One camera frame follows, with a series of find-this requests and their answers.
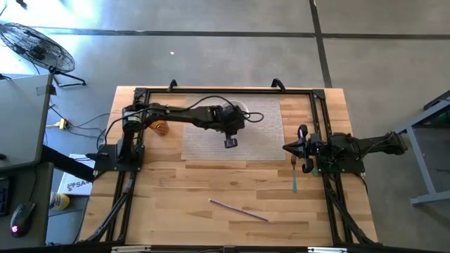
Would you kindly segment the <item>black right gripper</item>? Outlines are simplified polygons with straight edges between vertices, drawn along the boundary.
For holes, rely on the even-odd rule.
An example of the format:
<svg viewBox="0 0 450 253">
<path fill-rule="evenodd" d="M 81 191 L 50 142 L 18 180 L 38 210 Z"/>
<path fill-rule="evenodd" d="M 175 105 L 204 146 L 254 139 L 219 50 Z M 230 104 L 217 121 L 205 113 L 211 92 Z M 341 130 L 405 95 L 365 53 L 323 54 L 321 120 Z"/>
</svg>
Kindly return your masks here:
<svg viewBox="0 0 450 253">
<path fill-rule="evenodd" d="M 293 155 L 297 155 L 300 159 L 304 159 L 304 164 L 302 165 L 302 171 L 308 174 L 314 169 L 314 162 L 311 156 L 318 155 L 321 148 L 313 148 L 309 139 L 307 139 L 308 128 L 306 124 L 301 124 L 297 135 L 299 140 L 285 144 L 283 149 Z"/>
</svg>

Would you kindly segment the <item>white round bowl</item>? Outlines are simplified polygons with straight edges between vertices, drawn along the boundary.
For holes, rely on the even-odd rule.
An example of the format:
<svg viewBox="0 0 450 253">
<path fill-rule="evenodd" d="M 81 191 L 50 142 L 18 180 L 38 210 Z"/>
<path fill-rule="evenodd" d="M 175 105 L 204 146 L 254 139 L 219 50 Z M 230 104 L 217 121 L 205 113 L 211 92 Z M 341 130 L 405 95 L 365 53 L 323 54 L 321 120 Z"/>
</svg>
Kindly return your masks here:
<svg viewBox="0 0 450 253">
<path fill-rule="evenodd" d="M 221 104 L 221 106 L 222 106 L 223 108 L 230 108 L 231 106 L 233 106 L 233 107 L 239 107 L 240 110 L 241 110 L 242 112 L 244 112 L 245 114 L 247 114 L 247 113 L 250 112 L 249 109 L 248 109 L 248 107 L 247 107 L 247 105 L 244 104 L 242 101 L 239 101 L 239 100 L 229 100 L 228 102 L 225 101 L 225 102 L 223 102 L 223 103 Z"/>
</svg>

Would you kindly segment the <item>amber glass cup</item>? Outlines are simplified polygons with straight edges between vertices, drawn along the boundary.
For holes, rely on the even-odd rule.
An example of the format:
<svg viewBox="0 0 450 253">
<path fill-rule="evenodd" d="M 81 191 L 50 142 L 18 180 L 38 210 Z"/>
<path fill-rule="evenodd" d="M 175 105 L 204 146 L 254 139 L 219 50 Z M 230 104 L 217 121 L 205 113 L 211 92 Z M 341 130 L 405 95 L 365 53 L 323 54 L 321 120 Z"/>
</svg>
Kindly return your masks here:
<svg viewBox="0 0 450 253">
<path fill-rule="evenodd" d="M 153 130 L 158 136 L 166 136 L 169 133 L 168 123 L 164 120 L 154 121 L 149 125 L 149 128 Z"/>
</svg>

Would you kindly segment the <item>purple drinking straw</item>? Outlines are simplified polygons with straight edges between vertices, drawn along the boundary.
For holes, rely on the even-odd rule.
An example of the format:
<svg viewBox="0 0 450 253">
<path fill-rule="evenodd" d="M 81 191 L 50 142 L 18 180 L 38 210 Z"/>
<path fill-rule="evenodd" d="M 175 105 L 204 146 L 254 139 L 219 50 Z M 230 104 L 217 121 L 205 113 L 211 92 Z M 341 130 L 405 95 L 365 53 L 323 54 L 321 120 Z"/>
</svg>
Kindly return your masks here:
<svg viewBox="0 0 450 253">
<path fill-rule="evenodd" d="M 245 211 L 245 210 L 238 209 L 238 208 L 236 208 L 236 207 L 232 207 L 232 206 L 230 206 L 230 205 L 224 204 L 224 203 L 219 202 L 219 201 L 217 201 L 217 200 L 213 200 L 213 199 L 211 199 L 211 198 L 208 199 L 208 202 L 210 202 L 210 203 L 212 203 L 212 204 L 214 204 L 214 205 L 218 205 L 218 206 L 220 206 L 220 207 L 223 207 L 223 208 L 226 208 L 226 209 L 230 209 L 230 210 L 233 210 L 233 211 L 235 211 L 235 212 L 238 212 L 238 213 L 247 215 L 247 216 L 251 216 L 252 218 L 259 219 L 259 220 L 264 221 L 264 222 L 269 222 L 268 219 L 266 219 L 266 218 L 264 218 L 264 217 L 262 217 L 262 216 L 258 216 L 258 215 L 256 215 L 256 214 L 251 213 L 251 212 L 247 212 L 247 211 Z"/>
</svg>

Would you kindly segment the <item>grey woven placemat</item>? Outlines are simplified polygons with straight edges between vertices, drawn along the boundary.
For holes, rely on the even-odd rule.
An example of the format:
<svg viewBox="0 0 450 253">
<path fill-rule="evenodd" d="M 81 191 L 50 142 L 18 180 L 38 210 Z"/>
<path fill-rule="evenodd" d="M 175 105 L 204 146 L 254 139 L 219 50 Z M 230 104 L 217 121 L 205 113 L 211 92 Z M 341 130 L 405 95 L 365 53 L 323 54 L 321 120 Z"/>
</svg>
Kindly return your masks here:
<svg viewBox="0 0 450 253">
<path fill-rule="evenodd" d="M 284 160 L 285 145 L 280 100 L 278 96 L 258 94 L 213 94 L 201 106 L 221 105 L 239 100 L 252 113 L 245 128 L 233 137 L 238 146 L 225 148 L 225 134 L 184 125 L 183 160 Z"/>
</svg>

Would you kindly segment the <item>white printed cardboard box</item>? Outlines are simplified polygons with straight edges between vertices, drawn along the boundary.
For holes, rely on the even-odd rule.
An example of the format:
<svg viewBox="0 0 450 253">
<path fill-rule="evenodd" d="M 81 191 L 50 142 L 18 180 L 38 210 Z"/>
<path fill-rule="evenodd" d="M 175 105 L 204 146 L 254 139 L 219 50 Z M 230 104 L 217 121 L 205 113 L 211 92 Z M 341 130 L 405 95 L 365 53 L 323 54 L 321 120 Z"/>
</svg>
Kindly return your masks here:
<svg viewBox="0 0 450 253">
<path fill-rule="evenodd" d="M 81 162 L 82 164 L 94 168 L 95 162 L 85 155 L 79 154 L 70 154 L 70 158 Z M 63 177 L 61 179 L 60 185 L 58 187 L 58 193 L 62 193 L 65 195 L 83 195 L 90 196 L 92 189 L 92 183 L 77 178 L 72 174 L 67 172 L 63 173 Z"/>
</svg>

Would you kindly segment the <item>black desk support bar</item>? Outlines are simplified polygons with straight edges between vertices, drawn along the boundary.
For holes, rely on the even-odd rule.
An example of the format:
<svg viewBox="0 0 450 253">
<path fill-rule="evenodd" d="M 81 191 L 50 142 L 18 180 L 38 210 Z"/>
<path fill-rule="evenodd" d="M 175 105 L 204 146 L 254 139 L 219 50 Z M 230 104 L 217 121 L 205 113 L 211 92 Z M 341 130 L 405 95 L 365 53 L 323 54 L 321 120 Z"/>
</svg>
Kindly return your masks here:
<svg viewBox="0 0 450 253">
<path fill-rule="evenodd" d="M 57 150 L 44 145 L 41 152 L 41 161 L 50 162 L 56 169 L 72 174 L 79 179 L 92 183 L 94 181 L 94 170 Z"/>
</svg>

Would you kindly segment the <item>yellow and white bottle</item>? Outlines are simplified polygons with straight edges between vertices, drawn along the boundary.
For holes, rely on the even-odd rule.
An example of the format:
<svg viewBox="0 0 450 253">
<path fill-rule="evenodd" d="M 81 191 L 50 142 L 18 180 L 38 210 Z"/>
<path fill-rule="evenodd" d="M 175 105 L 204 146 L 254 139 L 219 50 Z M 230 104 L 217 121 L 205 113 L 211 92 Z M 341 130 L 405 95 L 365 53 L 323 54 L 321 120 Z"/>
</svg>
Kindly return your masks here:
<svg viewBox="0 0 450 253">
<path fill-rule="evenodd" d="M 70 199 L 62 193 L 51 192 L 49 200 L 49 209 L 63 210 L 68 207 Z"/>
</svg>

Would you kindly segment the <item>dark grey desk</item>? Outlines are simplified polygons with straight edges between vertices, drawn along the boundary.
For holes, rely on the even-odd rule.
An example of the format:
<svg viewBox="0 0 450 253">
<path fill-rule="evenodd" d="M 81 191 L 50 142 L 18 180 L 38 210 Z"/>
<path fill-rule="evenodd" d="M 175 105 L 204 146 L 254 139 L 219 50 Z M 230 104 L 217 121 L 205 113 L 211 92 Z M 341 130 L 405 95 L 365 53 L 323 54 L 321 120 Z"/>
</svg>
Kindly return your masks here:
<svg viewBox="0 0 450 253">
<path fill-rule="evenodd" d="M 8 214 L 0 216 L 0 252 L 45 245 L 52 176 L 53 168 L 47 163 L 0 173 L 0 178 L 9 177 L 11 184 Z M 36 203 L 30 231 L 21 238 L 14 238 L 10 230 L 11 217 L 20 203 L 28 201 Z"/>
</svg>

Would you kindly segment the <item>light grey desk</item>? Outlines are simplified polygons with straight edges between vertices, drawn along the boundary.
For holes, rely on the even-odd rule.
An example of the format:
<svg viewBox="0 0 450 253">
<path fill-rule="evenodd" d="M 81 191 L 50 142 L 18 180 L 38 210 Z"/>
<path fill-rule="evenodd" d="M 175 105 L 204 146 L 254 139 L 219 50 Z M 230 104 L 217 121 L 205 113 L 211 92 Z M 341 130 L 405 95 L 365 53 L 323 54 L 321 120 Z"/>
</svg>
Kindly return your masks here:
<svg viewBox="0 0 450 253">
<path fill-rule="evenodd" d="M 0 171 L 41 159 L 51 89 L 48 74 L 0 81 Z"/>
</svg>

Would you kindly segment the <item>black floor fan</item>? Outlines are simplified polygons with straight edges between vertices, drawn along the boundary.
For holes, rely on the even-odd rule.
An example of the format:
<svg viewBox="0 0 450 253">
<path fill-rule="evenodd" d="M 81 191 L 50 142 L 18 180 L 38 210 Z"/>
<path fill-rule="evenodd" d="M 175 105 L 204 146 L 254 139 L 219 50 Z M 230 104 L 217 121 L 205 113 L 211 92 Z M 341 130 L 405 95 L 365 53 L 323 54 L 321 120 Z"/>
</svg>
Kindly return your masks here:
<svg viewBox="0 0 450 253">
<path fill-rule="evenodd" d="M 75 59 L 60 44 L 31 27 L 15 22 L 0 25 L 0 40 L 35 67 L 48 70 L 59 87 L 86 86 L 86 82 L 70 74 Z"/>
</svg>

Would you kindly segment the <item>black computer mouse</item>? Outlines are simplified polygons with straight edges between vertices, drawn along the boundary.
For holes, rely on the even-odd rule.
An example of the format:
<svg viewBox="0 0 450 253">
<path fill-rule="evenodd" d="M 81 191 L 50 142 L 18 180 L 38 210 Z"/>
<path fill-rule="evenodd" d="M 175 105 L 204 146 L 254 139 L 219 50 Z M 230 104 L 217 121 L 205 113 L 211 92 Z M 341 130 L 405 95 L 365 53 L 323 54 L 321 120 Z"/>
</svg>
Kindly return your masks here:
<svg viewBox="0 0 450 253">
<path fill-rule="evenodd" d="M 36 203 L 31 201 L 20 203 L 17 206 L 10 220 L 11 235 L 14 238 L 21 238 L 28 234 L 35 207 Z"/>
</svg>

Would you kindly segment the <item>black keyboard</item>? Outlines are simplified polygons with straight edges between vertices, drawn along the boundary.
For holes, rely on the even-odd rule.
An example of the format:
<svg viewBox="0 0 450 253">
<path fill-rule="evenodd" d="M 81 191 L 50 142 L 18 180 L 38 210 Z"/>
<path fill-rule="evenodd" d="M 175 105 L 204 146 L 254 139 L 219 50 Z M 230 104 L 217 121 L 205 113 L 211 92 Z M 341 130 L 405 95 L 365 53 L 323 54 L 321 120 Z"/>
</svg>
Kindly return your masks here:
<svg viewBox="0 0 450 253">
<path fill-rule="evenodd" d="M 9 177 L 0 178 L 0 216 L 6 216 L 9 211 L 11 184 Z"/>
</svg>

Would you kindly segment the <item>black aluminium table frame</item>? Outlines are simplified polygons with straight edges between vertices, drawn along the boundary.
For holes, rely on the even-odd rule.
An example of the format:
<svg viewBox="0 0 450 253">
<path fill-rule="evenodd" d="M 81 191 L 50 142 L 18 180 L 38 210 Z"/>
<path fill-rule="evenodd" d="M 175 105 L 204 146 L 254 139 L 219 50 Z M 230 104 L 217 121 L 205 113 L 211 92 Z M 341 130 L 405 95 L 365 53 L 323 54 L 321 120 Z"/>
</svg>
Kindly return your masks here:
<svg viewBox="0 0 450 253">
<path fill-rule="evenodd" d="M 223 95 L 267 95 L 281 105 L 285 141 L 294 141 L 296 128 L 315 126 L 308 94 L 293 88 L 281 92 L 259 87 L 193 87 Z M 183 160 L 182 123 L 168 123 L 169 133 L 143 134 L 145 155 L 131 200 L 126 245 L 200 246 L 331 246 L 332 237 L 323 179 L 297 176 L 293 193 L 289 155 L 282 161 Z M 112 207 L 120 176 L 106 172 L 93 183 L 80 240 L 94 234 Z M 366 236 L 378 241 L 368 196 L 361 179 L 341 176 L 349 213 Z M 268 217 L 269 222 L 227 210 L 209 198 Z"/>
</svg>

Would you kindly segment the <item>silver metal bracket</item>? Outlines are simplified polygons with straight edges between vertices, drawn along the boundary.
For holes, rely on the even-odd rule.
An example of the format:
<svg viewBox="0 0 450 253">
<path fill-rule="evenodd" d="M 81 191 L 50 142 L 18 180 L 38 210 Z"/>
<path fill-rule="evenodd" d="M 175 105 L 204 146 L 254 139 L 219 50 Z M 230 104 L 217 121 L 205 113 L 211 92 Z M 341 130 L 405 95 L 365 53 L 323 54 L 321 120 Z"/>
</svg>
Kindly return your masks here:
<svg viewBox="0 0 450 253">
<path fill-rule="evenodd" d="M 145 245 L 127 245 L 112 247 L 110 253 L 146 253 L 151 252 L 151 247 Z"/>
<path fill-rule="evenodd" d="M 308 253 L 348 253 L 347 248 L 339 247 L 308 247 Z"/>
</svg>

